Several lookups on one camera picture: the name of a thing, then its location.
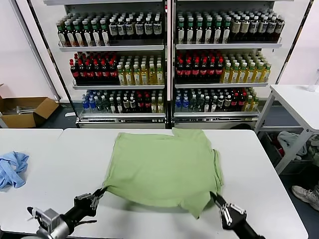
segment bottle label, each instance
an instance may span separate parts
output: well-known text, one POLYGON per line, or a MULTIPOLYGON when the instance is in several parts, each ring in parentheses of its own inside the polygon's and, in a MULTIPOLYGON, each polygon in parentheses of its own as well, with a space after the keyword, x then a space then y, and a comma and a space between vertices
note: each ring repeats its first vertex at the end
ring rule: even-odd
POLYGON ((275 31, 276 23, 275 22, 269 22, 267 33, 273 33, 275 31))
POLYGON ((266 29, 267 29, 267 26, 268 26, 268 23, 264 23, 264 22, 261 22, 259 24, 259 27, 258 27, 258 32, 259 33, 265 33, 266 32, 266 29))
POLYGON ((124 81, 124 76, 123 75, 119 75, 119 80, 120 80, 120 85, 121 86, 125 85, 125 81, 124 81))
POLYGON ((191 73, 192 75, 197 76, 199 74, 199 70, 192 70, 191 73))
POLYGON ((60 39, 62 46, 66 47, 66 41, 65 41, 64 35, 62 33, 59 33, 58 36, 59 36, 59 39, 60 39))
POLYGON ((275 27, 275 33, 280 34, 283 31, 284 25, 285 24, 282 22, 277 22, 276 27, 275 27))
POLYGON ((142 82, 143 82, 143 85, 146 86, 148 84, 148 77, 147 75, 142 75, 142 82))
POLYGON ((118 106, 118 111, 119 111, 119 114, 123 113, 123 108, 122 108, 122 106, 118 106))
POLYGON ((126 75, 126 81, 128 82, 128 86, 131 86, 131 85, 132 85, 131 75, 126 75))
POLYGON ((208 75, 214 75, 214 73, 215 73, 215 71, 214 70, 211 70, 211 69, 209 69, 209 70, 207 70, 207 73, 208 73, 208 75))
POLYGON ((96 46, 101 46, 100 36, 97 32, 93 32, 93 37, 96 46))
POLYGON ((163 111, 163 106, 158 106, 158 108, 159 108, 159 113, 163 113, 164 111, 163 111))
POLYGON ((118 24, 118 32, 120 36, 124 36, 126 34, 125 27, 123 24, 121 25, 118 24))
POLYGON ((178 43, 183 44, 184 43, 184 30, 178 31, 178 43))
POLYGON ((88 32, 84 33, 84 37, 85 37, 85 40, 86 40, 86 43, 88 44, 88 46, 93 46, 91 36, 88 32))
POLYGON ((153 25, 151 23, 145 24, 145 34, 152 35, 153 34, 153 25))
POLYGON ((161 34, 161 23, 154 23, 153 24, 154 28, 154 34, 155 35, 160 35, 161 34))
POLYGON ((232 33, 238 33, 240 30, 240 22, 233 22, 232 27, 231 27, 231 32, 232 33))
POLYGON ((71 46, 75 47, 76 46, 76 41, 74 40, 73 34, 72 33, 68 33, 68 38, 69 38, 69 41, 71 43, 71 46))
POLYGON ((247 33, 249 28, 249 22, 242 22, 240 26, 241 33, 247 33))
POLYGON ((206 75, 207 73, 207 70, 200 70, 199 73, 203 76, 203 75, 206 75))
POLYGON ((158 76, 158 83, 160 85, 164 85, 163 74, 162 73, 157 73, 157 76, 158 76))
POLYGON ((221 75, 223 74, 223 70, 215 70, 216 75, 221 75))
POLYGON ((104 45, 108 46, 110 44, 108 33, 102 32, 102 37, 103 37, 104 45))
POLYGON ((211 30, 208 29, 208 30, 206 30, 206 32, 205 32, 205 44, 210 43, 210 36, 211 36, 211 30))
POLYGON ((193 30, 187 31, 187 44, 191 44, 193 40, 193 30))
POLYGON ((224 84, 228 83, 228 78, 229 78, 229 72, 225 72, 224 79, 223 79, 224 84))
POLYGON ((115 106, 111 106, 112 114, 115 114, 115 106))
POLYGON ((237 76, 238 76, 238 72, 234 72, 231 77, 231 83, 236 83, 237 76))
POLYGON ((223 44, 226 44, 226 43, 227 43, 227 41, 228 41, 228 36, 229 36, 229 32, 230 32, 229 29, 224 30, 224 33, 223 33, 223 44))
POLYGON ((204 106, 204 112, 208 112, 208 109, 209 109, 209 105, 205 105, 204 106))
POLYGON ((152 106, 152 113, 156 113, 156 106, 152 106))
POLYGON ((219 42, 220 33, 221 33, 221 30, 220 30, 220 29, 217 29, 217 30, 215 31, 214 44, 217 44, 217 43, 219 42))
POLYGON ((202 30, 197 30, 197 32, 196 32, 196 44, 200 44, 202 34, 203 34, 202 30))
POLYGON ((125 30, 127 35, 133 35, 134 34, 134 29, 133 29, 133 24, 126 24, 125 25, 125 30))
POLYGON ((244 77, 245 77, 245 73, 246 72, 240 72, 239 74, 239 79, 238 79, 238 83, 243 83, 244 82, 244 77))
POLYGON ((135 24, 136 34, 137 35, 143 35, 144 34, 144 28, 143 24, 135 24))
POLYGON ((251 22, 250 25, 249 25, 249 32, 250 33, 256 33, 257 32, 257 25, 258 23, 257 22, 251 22))
POLYGON ((135 85, 139 86, 140 85, 140 75, 134 74, 134 79, 135 79, 135 85))
POLYGON ((118 28, 116 25, 109 25, 109 29, 110 29, 110 34, 112 36, 117 36, 118 35, 118 28))
POLYGON ((183 71, 183 70, 181 70, 181 71, 177 70, 177 74, 178 74, 179 76, 182 76, 182 75, 184 75, 184 71, 183 71))
POLYGON ((255 82, 259 82, 260 77, 261 77, 261 72, 257 72, 255 82))
POLYGON ((84 46, 84 42, 80 33, 75 34, 76 39, 78 40, 79 46, 84 46))

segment shoe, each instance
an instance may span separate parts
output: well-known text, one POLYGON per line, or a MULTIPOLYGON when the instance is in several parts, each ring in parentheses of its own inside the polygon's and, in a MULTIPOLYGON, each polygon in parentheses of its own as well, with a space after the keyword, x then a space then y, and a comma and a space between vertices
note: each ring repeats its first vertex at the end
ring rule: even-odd
POLYGON ((305 203, 309 203, 313 209, 319 211, 319 198, 312 190, 306 190, 299 186, 292 186, 293 194, 305 203))

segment metal shelf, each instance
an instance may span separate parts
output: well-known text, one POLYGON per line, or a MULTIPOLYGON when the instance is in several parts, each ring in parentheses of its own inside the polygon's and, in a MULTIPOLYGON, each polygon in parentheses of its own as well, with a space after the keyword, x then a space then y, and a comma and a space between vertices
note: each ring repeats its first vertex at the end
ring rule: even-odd
POLYGON ((232 88, 232 87, 265 87, 268 83, 235 83, 235 84, 175 84, 176 89, 180 88, 232 88))
POLYGON ((81 114, 82 119, 164 119, 165 113, 81 114))
POLYGON ((255 49, 255 48, 269 48, 277 49, 282 44, 279 43, 228 43, 228 44, 177 44, 177 50, 191 50, 191 49, 255 49))
POLYGON ((259 112, 190 112, 174 113, 175 118, 246 118, 258 117, 259 112))
POLYGON ((47 6, 56 6, 95 3, 162 2, 162 0, 43 0, 43 2, 47 6))

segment white table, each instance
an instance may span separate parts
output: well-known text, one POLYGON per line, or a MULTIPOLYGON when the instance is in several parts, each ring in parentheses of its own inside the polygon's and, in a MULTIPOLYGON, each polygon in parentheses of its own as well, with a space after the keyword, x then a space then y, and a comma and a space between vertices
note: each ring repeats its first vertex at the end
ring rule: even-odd
POLYGON ((272 91, 255 125, 256 134, 265 130, 283 131, 286 128, 291 128, 291 126, 281 126, 277 128, 263 126, 270 107, 276 99, 304 129, 298 137, 298 140, 296 140, 288 152, 285 152, 285 156, 276 166, 278 174, 296 157, 297 152, 313 134, 319 134, 319 93, 309 92, 307 91, 307 87, 307 85, 271 85, 270 88, 272 91))
MULTIPOLYGON (((73 198, 101 187, 119 132, 171 134, 169 129, 66 129, 50 151, 31 161, 37 170, 27 183, 0 194, 0 224, 5 232, 35 233, 38 224, 27 206, 53 208, 59 213, 73 206, 73 198)), ((248 211, 248 223, 267 239, 307 239, 308 234, 278 175, 253 131, 204 130, 219 150, 225 184, 222 195, 248 211)), ((137 205, 106 193, 100 200, 97 223, 81 225, 74 237, 129 239, 236 239, 221 227, 216 206, 199 220, 180 208, 137 205)))

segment blue cloth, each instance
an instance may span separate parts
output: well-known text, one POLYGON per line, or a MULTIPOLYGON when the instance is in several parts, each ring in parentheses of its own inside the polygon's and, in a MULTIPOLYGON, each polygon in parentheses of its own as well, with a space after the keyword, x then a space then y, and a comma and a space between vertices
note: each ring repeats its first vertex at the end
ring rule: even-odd
POLYGON ((0 188, 7 184, 19 188, 25 184, 25 181, 18 176, 18 173, 26 170, 28 158, 28 155, 14 151, 0 155, 0 188))

